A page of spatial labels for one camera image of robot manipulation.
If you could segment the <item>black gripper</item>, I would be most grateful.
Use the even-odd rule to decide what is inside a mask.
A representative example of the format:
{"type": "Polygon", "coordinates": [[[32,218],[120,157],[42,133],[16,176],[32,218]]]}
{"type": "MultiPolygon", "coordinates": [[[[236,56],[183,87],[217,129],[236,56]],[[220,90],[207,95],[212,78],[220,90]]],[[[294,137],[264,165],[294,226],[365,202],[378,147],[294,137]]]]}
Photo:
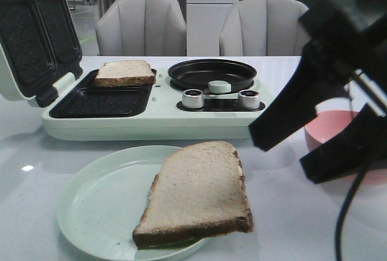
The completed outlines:
{"type": "Polygon", "coordinates": [[[386,105],[386,15],[369,24],[356,0],[320,0],[299,19],[311,37],[298,66],[298,104],[315,107],[349,96],[355,82],[386,105]]]}

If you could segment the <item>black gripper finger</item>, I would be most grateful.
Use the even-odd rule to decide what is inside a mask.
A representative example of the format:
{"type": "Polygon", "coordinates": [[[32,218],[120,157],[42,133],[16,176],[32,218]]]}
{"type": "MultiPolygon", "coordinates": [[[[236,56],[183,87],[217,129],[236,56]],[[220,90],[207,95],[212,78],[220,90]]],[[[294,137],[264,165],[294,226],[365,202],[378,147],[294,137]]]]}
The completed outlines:
{"type": "Polygon", "coordinates": [[[332,139],[300,159],[307,178],[323,183],[352,178],[363,164],[386,169],[386,117],[365,105],[352,122],[332,139]]]}
{"type": "Polygon", "coordinates": [[[344,86],[353,53],[309,42],[294,74],[268,108],[249,125],[253,144],[268,151],[317,117],[316,106],[332,98],[349,98],[344,86]]]}

